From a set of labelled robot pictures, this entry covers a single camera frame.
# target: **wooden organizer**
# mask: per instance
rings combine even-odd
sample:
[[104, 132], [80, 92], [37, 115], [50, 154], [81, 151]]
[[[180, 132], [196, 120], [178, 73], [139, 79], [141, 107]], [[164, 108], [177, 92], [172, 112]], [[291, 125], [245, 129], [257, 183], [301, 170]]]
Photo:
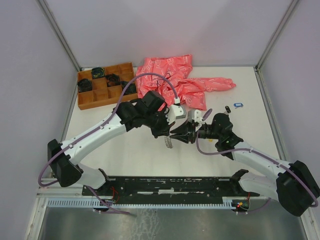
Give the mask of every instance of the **wooden organizer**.
[[[129, 82], [135, 77], [134, 69], [131, 62], [106, 66], [104, 67], [105, 74], [116, 74], [120, 76], [120, 81]], [[105, 77], [93, 79], [91, 70], [78, 72], [77, 81], [82, 79], [89, 79], [92, 81], [92, 91], [78, 92], [78, 107], [81, 110], [92, 109], [109, 104], [116, 104], [122, 93], [121, 85], [107, 86], [107, 79]], [[124, 95], [122, 102], [137, 99], [138, 94]]]

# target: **gray floor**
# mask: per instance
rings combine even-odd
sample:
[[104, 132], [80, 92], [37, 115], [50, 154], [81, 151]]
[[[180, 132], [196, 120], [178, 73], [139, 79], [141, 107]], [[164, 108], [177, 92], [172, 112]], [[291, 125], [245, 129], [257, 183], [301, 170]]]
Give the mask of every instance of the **gray floor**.
[[[262, 205], [252, 200], [251, 207]], [[301, 219], [278, 202], [236, 215], [218, 209], [127, 209], [133, 215], [48, 207], [40, 240], [306, 240]]]

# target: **blue object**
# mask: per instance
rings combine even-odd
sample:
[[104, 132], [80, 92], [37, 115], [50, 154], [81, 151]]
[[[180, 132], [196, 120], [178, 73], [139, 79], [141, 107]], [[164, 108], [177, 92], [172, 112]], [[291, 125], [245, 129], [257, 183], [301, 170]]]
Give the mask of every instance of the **blue object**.
[[233, 104], [233, 106], [235, 106], [235, 108], [242, 108], [244, 105], [241, 102], [237, 102], [235, 104]]

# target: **red plastic bag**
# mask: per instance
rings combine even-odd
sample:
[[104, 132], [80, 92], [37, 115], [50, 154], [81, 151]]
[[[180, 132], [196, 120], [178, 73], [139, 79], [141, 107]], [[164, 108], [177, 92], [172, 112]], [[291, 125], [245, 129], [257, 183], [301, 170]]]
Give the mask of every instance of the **red plastic bag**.
[[[147, 57], [144, 65], [139, 66], [136, 75], [156, 73], [170, 80], [180, 103], [189, 107], [207, 110], [205, 93], [212, 91], [226, 91], [236, 86], [230, 78], [224, 77], [195, 77], [188, 78], [192, 71], [192, 55], [175, 56], [169, 58]], [[158, 76], [146, 75], [136, 80], [138, 97], [142, 98], [148, 91], [159, 92], [168, 106], [175, 103], [174, 92], [169, 84]]]

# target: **white table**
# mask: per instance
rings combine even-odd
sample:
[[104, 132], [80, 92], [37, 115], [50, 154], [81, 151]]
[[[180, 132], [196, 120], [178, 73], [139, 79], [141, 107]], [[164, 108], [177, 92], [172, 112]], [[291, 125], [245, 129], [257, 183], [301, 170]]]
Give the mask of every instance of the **white table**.
[[[259, 150], [279, 157], [252, 67], [194, 67], [189, 77], [231, 78], [237, 85], [235, 88], [205, 93], [207, 108], [213, 109], [206, 122], [210, 124], [215, 113], [223, 113], [225, 106], [229, 106], [233, 132]], [[244, 107], [235, 109], [234, 103], [243, 103]], [[75, 104], [66, 139], [95, 125], [114, 107], [115, 104], [112, 104], [80, 110]], [[178, 120], [174, 127], [184, 121]], [[216, 152], [215, 142], [200, 139], [200, 148], [204, 152]], [[143, 126], [106, 142], [81, 163], [92, 168], [102, 168], [111, 176], [227, 177], [239, 169], [252, 171], [250, 167], [221, 155], [202, 155], [195, 144], [185, 144], [174, 139], [172, 144], [172, 149], [167, 148], [164, 137], [155, 139], [151, 130]]]

